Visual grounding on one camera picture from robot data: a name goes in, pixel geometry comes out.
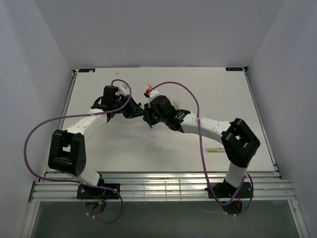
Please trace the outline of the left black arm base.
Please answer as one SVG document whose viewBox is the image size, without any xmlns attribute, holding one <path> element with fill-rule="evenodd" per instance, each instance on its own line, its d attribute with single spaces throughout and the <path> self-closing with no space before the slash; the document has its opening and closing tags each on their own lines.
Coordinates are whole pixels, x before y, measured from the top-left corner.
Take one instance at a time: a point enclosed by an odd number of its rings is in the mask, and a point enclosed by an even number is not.
<svg viewBox="0 0 317 238">
<path fill-rule="evenodd" d="M 97 189 L 97 188 L 92 188 L 83 184 L 80 184 L 77 189 L 77 194 L 76 194 L 77 199 L 99 199 L 103 200 L 104 198 L 108 199 L 118 199 L 119 196 L 113 192 L 109 191 L 107 189 Z"/>
</svg>

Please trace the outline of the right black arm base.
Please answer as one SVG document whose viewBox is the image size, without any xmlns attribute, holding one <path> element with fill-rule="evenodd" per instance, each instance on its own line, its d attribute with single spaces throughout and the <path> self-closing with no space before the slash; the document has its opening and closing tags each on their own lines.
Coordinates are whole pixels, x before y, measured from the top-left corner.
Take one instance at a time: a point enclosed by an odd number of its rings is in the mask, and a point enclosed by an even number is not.
<svg viewBox="0 0 317 238">
<path fill-rule="evenodd" d="M 218 199 L 221 199 L 221 198 L 230 199 L 237 189 L 223 182 L 211 183 L 211 186 L 214 191 L 214 194 L 216 195 Z M 252 195 L 251 183 L 243 182 L 235 198 L 251 198 L 251 195 Z"/>
</svg>

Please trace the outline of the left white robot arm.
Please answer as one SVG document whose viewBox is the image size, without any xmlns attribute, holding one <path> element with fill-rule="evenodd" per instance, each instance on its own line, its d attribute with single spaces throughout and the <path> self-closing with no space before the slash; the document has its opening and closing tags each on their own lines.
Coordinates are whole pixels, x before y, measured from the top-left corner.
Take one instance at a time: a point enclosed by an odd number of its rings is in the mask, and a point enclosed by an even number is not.
<svg viewBox="0 0 317 238">
<path fill-rule="evenodd" d="M 125 83 L 119 87 L 105 86 L 103 95 L 94 101 L 86 116 L 73 126 L 52 134 L 49 168 L 89 184 L 88 192 L 94 198 L 104 195 L 105 186 L 101 183 L 101 175 L 86 165 L 86 142 L 116 114 L 122 114 L 126 119 L 144 115 Z"/>
</svg>

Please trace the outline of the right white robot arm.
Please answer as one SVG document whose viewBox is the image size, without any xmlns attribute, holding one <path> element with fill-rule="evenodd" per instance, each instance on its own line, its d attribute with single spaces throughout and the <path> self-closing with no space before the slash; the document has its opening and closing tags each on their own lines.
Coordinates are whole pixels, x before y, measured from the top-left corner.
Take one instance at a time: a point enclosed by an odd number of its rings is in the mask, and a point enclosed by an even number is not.
<svg viewBox="0 0 317 238">
<path fill-rule="evenodd" d="M 226 195 L 235 197 L 241 192 L 241 181 L 246 175 L 247 168 L 253 156 L 261 145 L 259 139 L 252 132 L 246 122 L 236 118 L 234 121 L 216 121 L 198 118 L 187 110 L 177 110 L 164 95 L 145 94 L 149 99 L 144 104 L 143 120 L 149 126 L 159 122 L 169 129 L 188 134 L 199 134 L 201 125 L 203 137 L 221 143 L 230 161 L 223 189 Z"/>
</svg>

